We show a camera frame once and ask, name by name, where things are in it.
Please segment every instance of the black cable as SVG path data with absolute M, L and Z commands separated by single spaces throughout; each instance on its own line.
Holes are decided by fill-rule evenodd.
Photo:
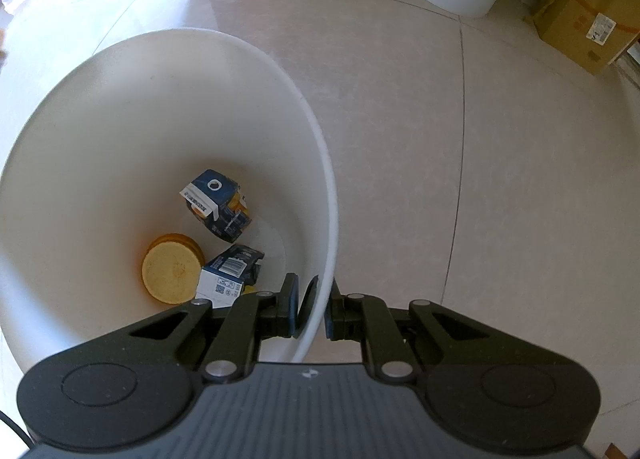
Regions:
M 11 419 L 8 415 L 6 415 L 2 410 L 0 410 L 0 420 L 2 420 L 6 425 L 13 430 L 20 439 L 24 441 L 24 444 L 29 448 L 33 448 L 34 444 L 31 438 L 27 435 L 27 433 L 21 429 L 18 425 L 15 424 L 14 420 Z

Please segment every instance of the metal screw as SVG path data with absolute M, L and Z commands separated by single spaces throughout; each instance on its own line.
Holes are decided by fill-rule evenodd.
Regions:
M 405 378 L 413 371 L 414 368 L 407 362 L 386 362 L 382 365 L 382 373 L 389 378 Z
M 207 363 L 204 370 L 209 376 L 213 376 L 214 378 L 226 378 L 226 376 L 231 376 L 236 372 L 238 367 L 234 362 L 230 362 L 229 360 L 216 360 L 215 362 Z

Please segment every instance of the white label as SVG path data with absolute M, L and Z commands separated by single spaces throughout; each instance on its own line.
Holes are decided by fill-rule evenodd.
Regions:
M 213 307 L 228 307 L 242 293 L 242 284 L 234 280 L 224 279 L 203 269 L 196 289 L 196 298 L 208 298 Z
M 246 268 L 246 262 L 239 259 L 226 259 L 218 269 L 222 271 L 222 273 L 226 273 L 232 277 L 236 277 L 236 279 L 239 279 L 244 268 Z
M 598 45 L 604 45 L 615 27 L 616 23 L 612 19 L 602 13 L 598 13 L 596 20 L 593 21 L 587 33 L 587 38 Z
M 191 203 L 191 208 L 203 218 L 207 218 L 213 214 L 213 220 L 218 220 L 218 205 L 209 197 L 204 195 L 196 185 L 189 183 L 180 195 Z

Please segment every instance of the gray gripper base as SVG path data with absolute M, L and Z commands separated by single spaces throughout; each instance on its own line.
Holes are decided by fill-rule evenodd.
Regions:
M 407 387 L 375 381 L 360 363 L 257 363 L 237 383 L 211 385 L 163 434 L 94 455 L 40 445 L 26 459 L 509 459 L 436 425 Z M 587 459 L 578 447 L 545 459 Z

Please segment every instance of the tiled floor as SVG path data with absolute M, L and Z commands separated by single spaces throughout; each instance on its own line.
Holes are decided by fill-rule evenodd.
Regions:
M 613 69 L 590 76 L 525 15 L 517 0 L 481 20 L 423 0 L 28 0 L 8 25 L 0 162 L 46 92 L 92 53 L 177 26 L 243 38 L 292 76 L 324 130 L 342 289 L 396 307 L 442 301 L 577 359 L 602 390 L 588 445 L 631 454 L 640 91 Z M 1 343 L 0 409 L 16 417 L 20 372 Z M 356 352 L 318 337 L 308 359 Z

